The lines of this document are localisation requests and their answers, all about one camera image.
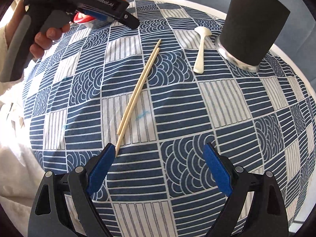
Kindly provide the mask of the white sleeve left forearm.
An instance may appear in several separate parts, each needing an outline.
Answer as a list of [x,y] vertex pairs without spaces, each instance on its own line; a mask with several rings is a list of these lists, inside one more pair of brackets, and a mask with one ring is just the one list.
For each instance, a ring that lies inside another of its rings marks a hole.
[[1,206],[13,225],[27,236],[34,198],[44,171],[31,151],[26,129],[1,117]]

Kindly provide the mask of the person's left hand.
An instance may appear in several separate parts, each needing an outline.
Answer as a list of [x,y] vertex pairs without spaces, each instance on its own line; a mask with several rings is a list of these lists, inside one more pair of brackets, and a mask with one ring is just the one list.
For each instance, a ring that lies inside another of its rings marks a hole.
[[[25,6],[23,1],[20,1],[13,13],[13,16],[9,23],[5,26],[5,38],[7,46],[10,46],[13,35],[17,30],[17,27],[25,14]],[[62,28],[49,28],[45,34],[38,32],[35,36],[34,43],[30,47],[30,52],[33,58],[40,59],[43,57],[44,52],[49,50],[53,45],[53,41],[61,38],[63,33],[67,33],[70,30],[70,24],[67,23]]]

